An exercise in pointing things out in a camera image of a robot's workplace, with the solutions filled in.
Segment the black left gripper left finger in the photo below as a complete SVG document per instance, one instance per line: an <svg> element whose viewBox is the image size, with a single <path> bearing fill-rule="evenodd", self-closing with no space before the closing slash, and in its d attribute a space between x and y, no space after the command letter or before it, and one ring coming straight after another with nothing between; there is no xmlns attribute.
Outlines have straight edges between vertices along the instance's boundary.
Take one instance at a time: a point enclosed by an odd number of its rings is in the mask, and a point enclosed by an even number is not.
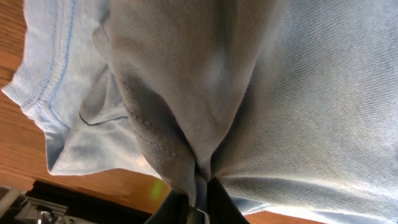
<svg viewBox="0 0 398 224"><path fill-rule="evenodd" d="M186 224L188 210L188 197L172 190L144 224Z"/></svg>

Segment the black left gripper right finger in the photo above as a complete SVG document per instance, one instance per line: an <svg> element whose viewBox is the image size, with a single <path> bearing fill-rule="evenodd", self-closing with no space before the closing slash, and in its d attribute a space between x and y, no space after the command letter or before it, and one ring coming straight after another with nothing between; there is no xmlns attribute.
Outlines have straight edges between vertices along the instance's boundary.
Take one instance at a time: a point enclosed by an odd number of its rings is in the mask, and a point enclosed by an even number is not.
<svg viewBox="0 0 398 224"><path fill-rule="evenodd" d="M210 224L249 224L217 178L208 182L207 202Z"/></svg>

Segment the light blue t-shirt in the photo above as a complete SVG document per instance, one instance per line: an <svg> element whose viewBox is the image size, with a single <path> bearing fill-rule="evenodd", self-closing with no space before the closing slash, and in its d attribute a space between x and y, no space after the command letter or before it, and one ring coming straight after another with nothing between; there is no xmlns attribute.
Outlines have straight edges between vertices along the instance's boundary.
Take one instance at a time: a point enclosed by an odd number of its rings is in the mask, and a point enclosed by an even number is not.
<svg viewBox="0 0 398 224"><path fill-rule="evenodd" d="M396 1L25 1L3 88L52 175L163 179L327 223L397 222Z"/></svg>

